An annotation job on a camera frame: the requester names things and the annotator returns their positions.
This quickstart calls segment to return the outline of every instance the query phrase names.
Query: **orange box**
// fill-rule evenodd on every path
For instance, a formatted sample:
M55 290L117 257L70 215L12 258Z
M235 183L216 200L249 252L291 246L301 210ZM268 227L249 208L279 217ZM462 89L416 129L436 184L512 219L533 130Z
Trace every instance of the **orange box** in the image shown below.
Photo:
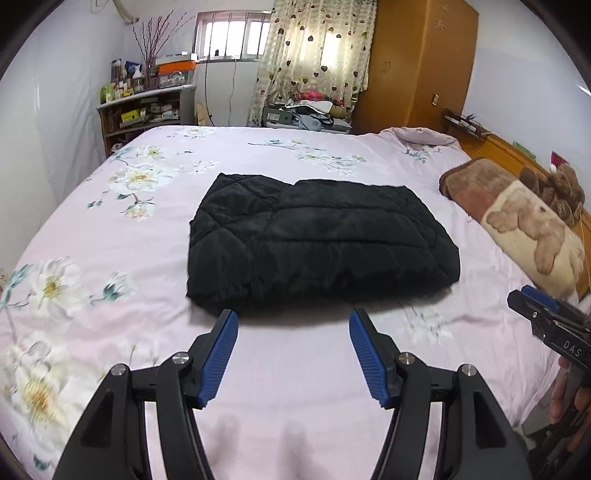
M175 61L172 63L164 63L158 67L158 74L183 72L185 70L194 70L197 62L193 60Z

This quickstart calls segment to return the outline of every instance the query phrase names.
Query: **white wall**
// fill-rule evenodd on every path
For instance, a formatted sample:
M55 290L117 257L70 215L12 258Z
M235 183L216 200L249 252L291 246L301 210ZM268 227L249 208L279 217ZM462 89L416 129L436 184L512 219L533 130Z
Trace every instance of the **white wall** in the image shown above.
M464 114L531 150L544 167L552 151L577 171L591 207L591 96L544 23L519 0L467 0L480 14Z
M10 271L61 201L105 158L99 89L124 44L109 3L66 0L0 80L0 268Z
M150 17L166 16L173 9L176 23L179 16L188 12L197 15L199 12L218 10L271 10L274 0L161 0L149 4L134 2L130 9L134 15L147 22ZM125 54L128 60L141 61L141 54L135 41L131 27L126 27ZM161 54L191 51L195 20L189 22L177 35L171 37ZM207 104L212 115L213 123L217 126L244 127L248 121L248 112L252 93L256 84L258 62L238 62L234 77L234 62L212 62L207 66ZM235 91L232 96L232 119L228 124L229 99L232 93L232 78L234 77ZM205 105L205 68L198 67L196 100Z

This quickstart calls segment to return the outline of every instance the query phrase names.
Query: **human hand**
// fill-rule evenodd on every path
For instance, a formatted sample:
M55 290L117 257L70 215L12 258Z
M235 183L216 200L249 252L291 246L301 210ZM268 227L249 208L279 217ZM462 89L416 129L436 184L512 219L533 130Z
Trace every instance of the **human hand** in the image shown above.
M558 423L564 414L564 411L567 405L564 405L564 390L566 389L566 379L568 377L569 369L570 369L570 362L564 358L560 357L558 359L558 364L562 367L561 372L558 374L556 378L556 384L554 385L554 391L552 392L552 402L550 403L550 423L552 425ZM579 388L575 398L574 398L574 406L578 410L583 410L586 408L589 403L591 402L591 388ZM591 407L587 408L587 418L581 425L580 429L577 433L574 434L571 441L567 446L567 450L572 452L577 448L583 435L589 428L591 424Z

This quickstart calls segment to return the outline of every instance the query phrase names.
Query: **window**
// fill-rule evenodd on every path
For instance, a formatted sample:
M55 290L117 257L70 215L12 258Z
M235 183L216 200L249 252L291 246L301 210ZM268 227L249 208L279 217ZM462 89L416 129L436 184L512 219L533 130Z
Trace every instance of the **window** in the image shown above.
M270 12L202 12L194 52L210 60L258 60L269 34Z

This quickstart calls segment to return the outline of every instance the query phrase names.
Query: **blue gripper pad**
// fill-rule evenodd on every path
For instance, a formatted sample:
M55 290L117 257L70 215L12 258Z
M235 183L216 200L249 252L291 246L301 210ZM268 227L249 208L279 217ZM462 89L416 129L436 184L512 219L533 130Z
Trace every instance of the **blue gripper pad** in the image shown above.
M552 313L558 313L558 304L550 295L545 294L544 292L532 287L531 285L526 285L525 287L523 287L521 289L521 293L537 301L538 303L541 303Z
M370 338L368 328L373 329L377 335L373 324L369 322L369 325L364 325L359 314L353 311L349 317L349 336L353 348L355 348L371 396L379 401L381 407L386 407L391 400L391 395L388 392L387 372Z
M238 338L238 315L236 312L232 312L217 334L201 370L201 385L197 400L202 408L217 395L217 389L222 382L236 338Z

